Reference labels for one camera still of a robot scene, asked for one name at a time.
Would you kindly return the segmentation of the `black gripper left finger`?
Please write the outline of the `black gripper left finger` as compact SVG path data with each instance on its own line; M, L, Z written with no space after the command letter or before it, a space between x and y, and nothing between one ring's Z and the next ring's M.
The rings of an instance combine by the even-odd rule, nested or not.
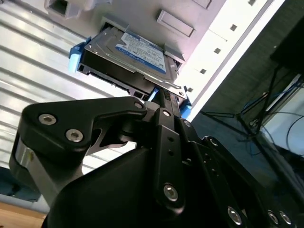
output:
M128 152L152 153L152 192L166 213L181 213L185 187L175 95L150 102L114 97L31 104L21 114L9 167L51 207L73 181Z

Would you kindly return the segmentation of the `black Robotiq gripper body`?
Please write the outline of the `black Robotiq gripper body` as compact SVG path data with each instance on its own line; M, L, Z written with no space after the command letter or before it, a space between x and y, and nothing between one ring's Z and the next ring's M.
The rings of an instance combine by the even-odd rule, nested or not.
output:
M43 222L45 228L226 228L206 184L184 163L186 206L177 217L166 212L152 192L154 157L128 152L68 184Z

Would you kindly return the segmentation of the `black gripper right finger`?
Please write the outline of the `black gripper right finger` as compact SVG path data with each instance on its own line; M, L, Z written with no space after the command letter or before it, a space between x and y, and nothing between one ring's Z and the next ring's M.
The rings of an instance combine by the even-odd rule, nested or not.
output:
M176 120L182 141L186 206L175 228L296 228L283 208L215 138L200 139L185 119Z

